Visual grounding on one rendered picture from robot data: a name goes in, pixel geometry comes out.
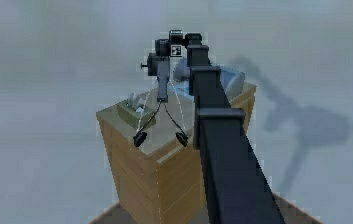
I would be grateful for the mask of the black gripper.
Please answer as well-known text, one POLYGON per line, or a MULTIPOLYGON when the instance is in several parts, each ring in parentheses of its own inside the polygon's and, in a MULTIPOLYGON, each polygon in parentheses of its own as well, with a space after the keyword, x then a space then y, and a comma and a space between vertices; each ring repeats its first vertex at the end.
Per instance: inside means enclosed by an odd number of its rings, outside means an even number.
MULTIPOLYGON (((167 102, 168 94, 167 87, 170 78, 170 44, 168 39, 157 39, 155 41, 155 52, 149 53, 147 57, 147 63, 141 64, 142 68, 147 68, 147 73, 149 76, 155 76, 158 81, 158 87, 155 80, 152 81, 152 88, 146 92, 144 98, 140 97, 138 94, 132 94, 132 103, 133 109, 136 113, 139 113, 139 120, 137 124, 136 134, 133 137, 133 142, 135 147, 141 146, 146 140, 147 133, 145 129, 149 124, 155 119, 159 108, 160 103, 157 104, 157 108, 152 112, 150 117, 143 121, 144 112, 147 108, 147 102, 149 100, 150 94, 157 91, 157 101, 158 102, 167 102)), ((178 132, 175 133, 175 136, 179 143, 186 147, 188 144, 188 136, 183 131, 182 127, 176 122, 171 113, 168 110, 167 106, 164 106, 165 111, 173 124, 178 128, 178 132)))

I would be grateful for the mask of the olive green tissue box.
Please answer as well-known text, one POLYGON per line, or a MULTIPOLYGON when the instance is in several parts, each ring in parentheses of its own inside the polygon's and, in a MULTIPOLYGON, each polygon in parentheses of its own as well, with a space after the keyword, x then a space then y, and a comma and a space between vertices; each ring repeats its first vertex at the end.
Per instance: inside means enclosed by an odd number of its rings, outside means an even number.
POLYGON ((147 104, 144 97, 136 93, 131 93, 126 100, 119 102, 117 111, 119 117, 136 130, 147 129, 156 123, 153 118, 156 110, 147 104))

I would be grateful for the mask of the light wooden chest of drawers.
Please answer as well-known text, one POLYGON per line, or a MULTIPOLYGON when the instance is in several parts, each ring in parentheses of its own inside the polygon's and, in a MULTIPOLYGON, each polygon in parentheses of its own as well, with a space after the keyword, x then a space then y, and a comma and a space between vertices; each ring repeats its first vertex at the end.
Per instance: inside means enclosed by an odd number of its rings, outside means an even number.
MULTIPOLYGON (((168 110, 186 133, 193 133, 194 103, 169 92, 168 110)), ((112 105, 96 113, 119 202, 98 220, 100 224, 190 224, 202 217, 205 193, 200 155, 182 146, 165 109, 148 128, 146 141, 133 145, 136 129, 123 121, 112 105)))

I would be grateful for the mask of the pale blue grey bowl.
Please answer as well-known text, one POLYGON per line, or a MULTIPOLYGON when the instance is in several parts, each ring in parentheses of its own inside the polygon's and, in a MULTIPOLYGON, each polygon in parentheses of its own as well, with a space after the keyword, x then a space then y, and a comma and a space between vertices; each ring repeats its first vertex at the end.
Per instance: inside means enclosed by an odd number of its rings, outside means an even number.
MULTIPOLYGON (((220 82, 228 100, 232 100, 242 92, 245 74, 225 66, 221 66, 220 69, 220 82)), ((193 97, 189 94, 189 76, 190 69, 187 66, 187 59, 181 58, 173 71, 175 84, 172 89, 177 94, 193 100, 193 97)))

